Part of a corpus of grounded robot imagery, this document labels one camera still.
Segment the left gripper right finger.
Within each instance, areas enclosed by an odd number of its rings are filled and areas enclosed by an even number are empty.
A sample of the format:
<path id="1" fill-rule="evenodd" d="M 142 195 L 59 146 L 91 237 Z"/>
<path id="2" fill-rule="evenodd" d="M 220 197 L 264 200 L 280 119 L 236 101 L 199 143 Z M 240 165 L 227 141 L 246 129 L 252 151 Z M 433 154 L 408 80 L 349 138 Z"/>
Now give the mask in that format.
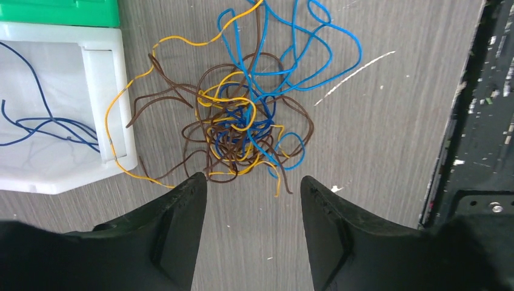
<path id="1" fill-rule="evenodd" d="M 338 196 L 311 176 L 301 206 L 315 290 L 512 290 L 513 216 L 455 216 L 416 230 Z"/>

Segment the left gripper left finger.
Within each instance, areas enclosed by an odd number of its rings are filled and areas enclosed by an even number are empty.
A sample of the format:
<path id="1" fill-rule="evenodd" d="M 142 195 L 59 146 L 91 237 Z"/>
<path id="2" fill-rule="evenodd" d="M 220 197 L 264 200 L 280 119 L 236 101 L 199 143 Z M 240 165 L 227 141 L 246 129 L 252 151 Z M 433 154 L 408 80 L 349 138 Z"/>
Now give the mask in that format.
<path id="1" fill-rule="evenodd" d="M 89 232 L 1 222 L 2 290 L 190 290 L 207 202 L 202 173 Z"/>

